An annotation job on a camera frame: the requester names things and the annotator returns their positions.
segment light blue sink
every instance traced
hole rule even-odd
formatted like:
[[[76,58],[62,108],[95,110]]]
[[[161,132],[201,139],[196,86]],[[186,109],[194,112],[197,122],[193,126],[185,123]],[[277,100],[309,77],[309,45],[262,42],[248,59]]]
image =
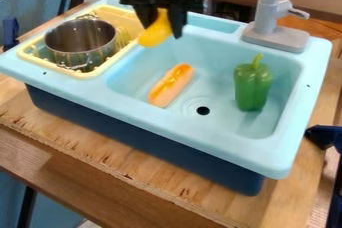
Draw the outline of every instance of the light blue sink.
[[[243,23],[196,14],[189,21],[180,40],[170,38],[153,49],[136,45],[96,78],[79,80],[25,62],[16,48],[0,56],[0,70],[264,176],[286,177],[317,99],[331,43],[312,37],[304,53],[292,54],[241,41]],[[245,113],[234,101],[233,70],[257,53],[265,55],[274,83],[264,110]],[[166,109],[148,104],[151,87],[178,63],[194,67],[191,84]],[[210,113],[198,114],[199,107]]]

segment dish rack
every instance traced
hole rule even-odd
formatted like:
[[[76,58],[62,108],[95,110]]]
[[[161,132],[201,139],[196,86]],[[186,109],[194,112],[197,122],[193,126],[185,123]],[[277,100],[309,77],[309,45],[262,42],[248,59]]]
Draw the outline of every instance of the dish rack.
[[[116,29],[115,36],[115,54],[113,56],[104,57],[105,61],[98,67],[90,71],[74,70],[66,66],[57,64],[53,53],[45,46],[44,36],[37,36],[23,44],[19,48],[17,55],[26,61],[36,65],[53,69],[58,72],[73,76],[79,79],[93,78],[103,73],[108,67],[119,60],[130,48],[133,47],[143,27],[135,15],[134,11],[126,10],[108,5],[98,5],[93,9],[81,14],[80,16],[94,15],[99,19],[106,21]]]

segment stainless steel pot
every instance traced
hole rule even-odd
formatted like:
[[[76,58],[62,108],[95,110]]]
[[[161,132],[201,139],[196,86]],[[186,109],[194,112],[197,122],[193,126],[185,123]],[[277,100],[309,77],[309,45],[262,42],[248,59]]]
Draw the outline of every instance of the stainless steel pot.
[[[65,22],[46,33],[46,47],[60,67],[89,72],[114,54],[115,28],[96,17]]]

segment gray faucet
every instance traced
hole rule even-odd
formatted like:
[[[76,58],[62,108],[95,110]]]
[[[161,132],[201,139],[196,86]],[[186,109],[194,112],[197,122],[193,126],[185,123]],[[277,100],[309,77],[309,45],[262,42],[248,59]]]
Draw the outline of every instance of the gray faucet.
[[[310,34],[297,29],[277,26],[279,18],[291,14],[302,19],[310,17],[308,13],[294,9],[290,0],[259,0],[255,21],[246,27],[242,39],[288,52],[303,52]]]

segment blue sink base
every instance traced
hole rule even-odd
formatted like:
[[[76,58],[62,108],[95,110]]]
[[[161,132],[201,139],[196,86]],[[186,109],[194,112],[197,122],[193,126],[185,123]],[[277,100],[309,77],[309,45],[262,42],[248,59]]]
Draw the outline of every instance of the blue sink base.
[[[40,109],[154,155],[239,193],[255,196],[265,177],[204,152],[153,134],[64,98],[26,85]]]

